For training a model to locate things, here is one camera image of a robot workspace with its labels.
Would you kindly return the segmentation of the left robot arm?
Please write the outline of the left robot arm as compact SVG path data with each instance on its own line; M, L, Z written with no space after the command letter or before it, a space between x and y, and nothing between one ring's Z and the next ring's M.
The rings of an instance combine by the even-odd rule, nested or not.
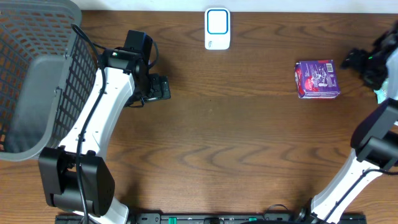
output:
M46 147L39 170L48 205L81 215L80 223L127 223L129 208L114 196L105 160L110 137L125 107L168 100L167 77L150 73L149 52L106 49L82 111L57 147Z

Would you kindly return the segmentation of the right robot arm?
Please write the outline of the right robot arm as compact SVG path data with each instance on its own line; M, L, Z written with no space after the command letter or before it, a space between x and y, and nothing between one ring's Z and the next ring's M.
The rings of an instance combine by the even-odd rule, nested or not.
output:
M397 165L397 29L385 32L373 43L372 51L352 49L343 69L359 73L364 84L379 90L388 81L387 97L355 129L351 151L343 167L300 212L302 223L338 223L348 205L379 176L394 175Z

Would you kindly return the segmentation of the teal wet wipes pack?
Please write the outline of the teal wet wipes pack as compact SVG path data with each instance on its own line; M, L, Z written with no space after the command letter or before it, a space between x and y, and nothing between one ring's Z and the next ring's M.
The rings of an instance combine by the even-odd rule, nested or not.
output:
M387 88L388 88L388 79L385 79L380 89L374 90L378 104L381 104L387 98Z

